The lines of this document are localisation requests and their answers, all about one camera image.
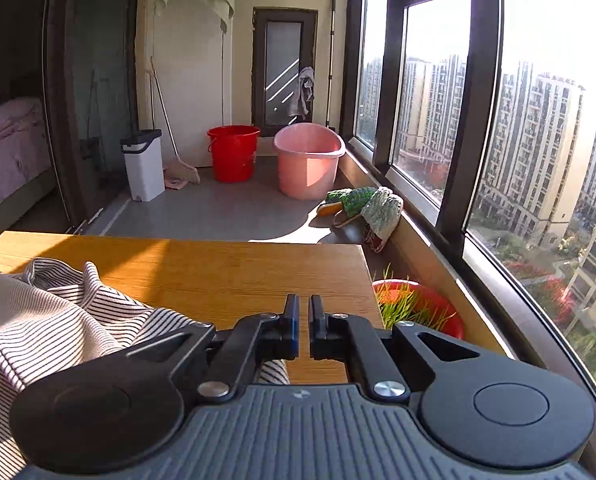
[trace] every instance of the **mop handle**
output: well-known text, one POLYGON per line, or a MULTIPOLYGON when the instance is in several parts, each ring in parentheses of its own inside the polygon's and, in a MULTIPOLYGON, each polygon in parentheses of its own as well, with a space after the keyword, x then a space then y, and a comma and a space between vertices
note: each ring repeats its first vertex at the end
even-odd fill
POLYGON ((148 73, 148 91, 151 94, 151 127, 156 129, 156 105, 153 102, 153 74, 148 73))
POLYGON ((329 114, 331 111, 331 84, 333 82, 334 72, 334 32, 335 30, 335 0, 331 0, 331 31, 329 37, 329 81, 327 84, 327 122, 325 125, 329 127, 329 114))
POLYGON ((162 105, 162 112, 165 115, 165 122, 167 123, 167 130, 169 131, 169 137, 171 138, 171 144, 174 147, 174 153, 177 158, 180 158, 177 147, 175 145, 174 134, 171 132, 171 124, 169 124, 169 117, 167 116, 167 109, 165 108, 165 100, 162 98, 162 91, 160 89, 160 83, 158 81, 158 73, 156 72, 156 66, 153 64, 153 57, 151 57, 151 68, 153 69, 153 79, 156 80, 156 89, 158 89, 158 96, 160 97, 160 104, 162 105))

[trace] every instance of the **gray cloth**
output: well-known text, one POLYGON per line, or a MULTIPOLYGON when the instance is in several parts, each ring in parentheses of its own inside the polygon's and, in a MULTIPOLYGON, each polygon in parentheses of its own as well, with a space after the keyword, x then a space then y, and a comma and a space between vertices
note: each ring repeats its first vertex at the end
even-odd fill
POLYGON ((315 74, 310 66, 306 66, 298 74, 298 82, 289 101, 289 117, 300 116, 303 119, 309 113, 307 103, 313 101, 315 74))

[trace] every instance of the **metal screw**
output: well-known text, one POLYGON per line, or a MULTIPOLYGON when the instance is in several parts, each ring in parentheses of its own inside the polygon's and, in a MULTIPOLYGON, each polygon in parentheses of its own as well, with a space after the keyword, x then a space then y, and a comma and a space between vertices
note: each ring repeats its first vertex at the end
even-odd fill
POLYGON ((223 397, 229 392, 229 386, 220 381, 207 381, 198 386, 198 393, 203 397, 223 397))
POLYGON ((404 384, 398 381, 380 381, 374 384, 373 390, 380 397, 399 397, 407 391, 404 384))

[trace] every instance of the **grass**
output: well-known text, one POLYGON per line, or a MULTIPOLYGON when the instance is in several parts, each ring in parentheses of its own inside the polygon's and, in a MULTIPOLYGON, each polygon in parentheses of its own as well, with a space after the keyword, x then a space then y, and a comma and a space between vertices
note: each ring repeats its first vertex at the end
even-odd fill
MULTIPOLYGON (((389 266, 383 272, 383 279, 393 279, 389 266)), ((418 290, 411 288, 409 283, 403 283, 394 289, 390 288, 389 283, 382 283, 375 294, 386 329, 390 329, 398 321, 412 321, 441 332, 447 321, 456 315, 434 308, 418 290)))

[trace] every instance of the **pink bedspread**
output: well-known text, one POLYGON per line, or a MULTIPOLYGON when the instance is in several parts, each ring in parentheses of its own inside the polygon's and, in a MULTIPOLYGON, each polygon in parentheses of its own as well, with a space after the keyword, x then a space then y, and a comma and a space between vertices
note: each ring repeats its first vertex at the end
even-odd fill
POLYGON ((40 100, 0 105, 0 203, 50 167, 40 100))

